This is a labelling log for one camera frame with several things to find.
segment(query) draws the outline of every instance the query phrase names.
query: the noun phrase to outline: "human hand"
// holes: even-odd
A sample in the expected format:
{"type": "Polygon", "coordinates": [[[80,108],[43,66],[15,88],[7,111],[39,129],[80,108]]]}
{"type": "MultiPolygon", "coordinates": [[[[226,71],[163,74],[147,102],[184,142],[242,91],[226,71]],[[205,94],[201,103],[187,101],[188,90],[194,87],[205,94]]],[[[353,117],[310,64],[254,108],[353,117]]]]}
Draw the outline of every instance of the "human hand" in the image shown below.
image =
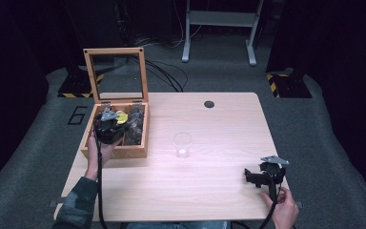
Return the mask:
{"type": "MultiPolygon", "coordinates": [[[[100,143],[100,153],[102,153],[102,166],[112,157],[112,150],[120,144],[120,140],[111,145],[100,143]]],[[[94,138],[94,131],[91,131],[91,136],[88,138],[88,169],[85,172],[85,177],[91,180],[97,180],[98,171],[97,146],[94,138]]]]}
{"type": "MultiPolygon", "coordinates": [[[[296,205],[291,191],[287,188],[281,187],[280,195],[277,197],[277,205],[273,212],[273,221],[276,229],[291,229],[298,217],[298,206],[296,205]]],[[[268,206],[272,206],[273,201],[269,195],[262,193],[264,201],[268,206]]]]}

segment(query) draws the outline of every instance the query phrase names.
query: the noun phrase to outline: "sleeve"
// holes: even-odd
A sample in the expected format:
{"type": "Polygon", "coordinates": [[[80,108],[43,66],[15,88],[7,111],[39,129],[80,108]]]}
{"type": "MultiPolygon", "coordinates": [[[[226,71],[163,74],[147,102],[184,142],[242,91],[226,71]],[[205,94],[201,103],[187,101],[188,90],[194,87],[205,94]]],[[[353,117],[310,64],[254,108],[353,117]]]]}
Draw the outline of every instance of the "sleeve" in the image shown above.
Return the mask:
{"type": "Polygon", "coordinates": [[[52,229],[91,228],[97,183],[81,177],[65,199],[52,229]]]}

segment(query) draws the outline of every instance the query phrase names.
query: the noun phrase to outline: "dark background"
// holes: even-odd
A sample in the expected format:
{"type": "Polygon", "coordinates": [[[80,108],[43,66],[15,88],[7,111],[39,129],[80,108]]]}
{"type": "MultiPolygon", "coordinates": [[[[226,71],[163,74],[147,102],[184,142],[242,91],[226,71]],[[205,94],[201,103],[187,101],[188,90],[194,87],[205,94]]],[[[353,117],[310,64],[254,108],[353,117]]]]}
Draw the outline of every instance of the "dark background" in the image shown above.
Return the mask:
{"type": "MultiPolygon", "coordinates": [[[[129,1],[120,16],[112,0],[0,0],[0,170],[45,103],[48,73],[84,65],[83,48],[130,46],[143,34],[173,40],[173,1],[158,2],[129,1]]],[[[184,16],[185,1],[176,2],[184,16]]],[[[215,2],[215,10],[249,6],[215,2]]],[[[336,137],[366,180],[366,2],[286,1],[267,72],[286,68],[320,85],[336,137]]]]}

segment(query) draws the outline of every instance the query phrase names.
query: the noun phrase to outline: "open box lid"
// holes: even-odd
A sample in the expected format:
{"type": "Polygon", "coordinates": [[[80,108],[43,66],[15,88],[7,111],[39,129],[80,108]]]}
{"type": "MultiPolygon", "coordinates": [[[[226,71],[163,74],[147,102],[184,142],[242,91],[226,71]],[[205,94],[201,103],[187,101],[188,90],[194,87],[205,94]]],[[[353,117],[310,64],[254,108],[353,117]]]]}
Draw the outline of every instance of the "open box lid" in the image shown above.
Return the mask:
{"type": "Polygon", "coordinates": [[[148,102],[143,48],[84,49],[94,102],[148,102]]]}

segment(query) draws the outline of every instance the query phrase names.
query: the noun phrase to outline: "wooden box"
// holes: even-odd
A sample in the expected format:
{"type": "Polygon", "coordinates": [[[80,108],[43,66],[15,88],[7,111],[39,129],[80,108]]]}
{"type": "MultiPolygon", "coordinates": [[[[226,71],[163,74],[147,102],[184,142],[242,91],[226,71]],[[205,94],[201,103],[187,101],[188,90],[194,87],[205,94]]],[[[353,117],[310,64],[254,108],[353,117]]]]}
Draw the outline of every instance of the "wooden box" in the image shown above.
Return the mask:
{"type": "Polygon", "coordinates": [[[84,54],[95,105],[79,150],[88,156],[88,138],[93,122],[109,107],[113,112],[126,113],[128,122],[133,124],[114,148],[112,159],[146,158],[150,109],[144,49],[85,49],[84,54]],[[137,114],[141,118],[134,122],[136,119],[132,116],[137,114]]]}

